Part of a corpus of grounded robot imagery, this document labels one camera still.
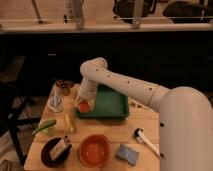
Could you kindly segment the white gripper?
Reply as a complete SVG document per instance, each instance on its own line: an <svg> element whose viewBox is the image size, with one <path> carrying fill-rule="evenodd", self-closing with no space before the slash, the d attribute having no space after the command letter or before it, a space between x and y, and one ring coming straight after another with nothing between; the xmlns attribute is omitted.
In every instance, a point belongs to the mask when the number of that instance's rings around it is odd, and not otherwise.
<svg viewBox="0 0 213 171"><path fill-rule="evenodd" d="M87 101L89 103L90 110L93 110L95 106L96 96L97 96L97 88L89 89L88 87L80 86L77 92L75 108L78 109L80 102Z"/></svg>

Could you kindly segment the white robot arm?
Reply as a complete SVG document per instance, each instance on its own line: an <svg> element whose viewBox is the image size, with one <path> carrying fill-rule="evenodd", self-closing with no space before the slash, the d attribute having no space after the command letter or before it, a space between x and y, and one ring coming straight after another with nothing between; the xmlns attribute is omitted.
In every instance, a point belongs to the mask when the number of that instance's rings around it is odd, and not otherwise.
<svg viewBox="0 0 213 171"><path fill-rule="evenodd" d="M213 171L213 106L202 92L111 72L102 57L83 62L80 73L80 98L95 98L103 84L159 114L160 171Z"/></svg>

